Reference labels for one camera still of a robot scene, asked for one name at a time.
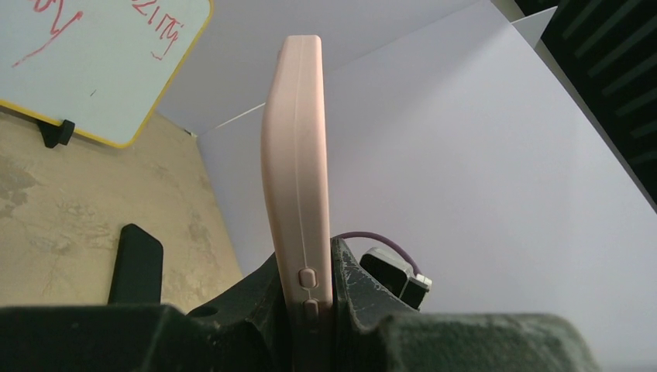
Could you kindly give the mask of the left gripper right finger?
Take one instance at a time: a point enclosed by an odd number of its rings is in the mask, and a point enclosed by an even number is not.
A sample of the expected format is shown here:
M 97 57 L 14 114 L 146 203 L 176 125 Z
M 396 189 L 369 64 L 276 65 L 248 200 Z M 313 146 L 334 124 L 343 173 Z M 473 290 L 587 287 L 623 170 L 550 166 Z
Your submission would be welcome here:
M 334 371 L 598 371 L 579 331 L 550 314 L 421 313 L 332 239 Z

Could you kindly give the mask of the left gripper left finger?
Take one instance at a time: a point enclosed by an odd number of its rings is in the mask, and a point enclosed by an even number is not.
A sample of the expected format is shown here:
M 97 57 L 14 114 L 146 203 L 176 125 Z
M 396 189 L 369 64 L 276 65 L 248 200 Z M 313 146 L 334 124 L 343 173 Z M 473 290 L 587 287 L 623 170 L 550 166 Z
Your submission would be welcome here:
M 170 305 L 8 307 L 3 371 L 289 371 L 277 262 L 188 314 Z

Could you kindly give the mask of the black phone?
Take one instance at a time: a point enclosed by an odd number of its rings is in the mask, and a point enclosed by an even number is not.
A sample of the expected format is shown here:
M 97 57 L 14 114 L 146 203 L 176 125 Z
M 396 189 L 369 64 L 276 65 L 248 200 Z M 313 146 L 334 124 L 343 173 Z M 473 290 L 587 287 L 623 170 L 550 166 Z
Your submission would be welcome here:
M 119 236 L 108 303 L 159 304 L 163 278 L 163 246 L 136 224 Z

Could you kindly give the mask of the black whiteboard stand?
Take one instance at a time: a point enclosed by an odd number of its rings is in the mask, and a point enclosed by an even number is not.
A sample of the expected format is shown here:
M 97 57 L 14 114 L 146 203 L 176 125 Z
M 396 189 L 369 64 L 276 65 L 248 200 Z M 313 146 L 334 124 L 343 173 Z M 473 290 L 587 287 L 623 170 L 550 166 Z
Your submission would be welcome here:
M 43 120 L 37 120 L 36 124 L 43 138 L 44 146 L 49 149 L 59 145 L 66 146 L 75 130 L 75 123 L 67 119 L 58 126 Z

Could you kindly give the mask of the white board with yellow frame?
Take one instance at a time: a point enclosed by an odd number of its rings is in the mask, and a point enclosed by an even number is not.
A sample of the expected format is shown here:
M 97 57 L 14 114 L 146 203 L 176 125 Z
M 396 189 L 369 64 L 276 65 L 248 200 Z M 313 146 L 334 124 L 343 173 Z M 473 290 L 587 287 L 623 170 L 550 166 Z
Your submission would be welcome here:
M 214 11 L 203 1 L 3 1 L 1 105 L 132 144 Z

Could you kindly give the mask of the dark slatted wall panel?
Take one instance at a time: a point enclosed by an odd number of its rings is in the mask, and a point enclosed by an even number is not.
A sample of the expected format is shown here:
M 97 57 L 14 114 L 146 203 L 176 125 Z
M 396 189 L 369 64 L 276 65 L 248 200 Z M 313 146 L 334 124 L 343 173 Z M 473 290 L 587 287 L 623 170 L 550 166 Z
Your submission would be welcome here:
M 542 42 L 656 204 L 656 0 L 519 1 L 556 11 Z

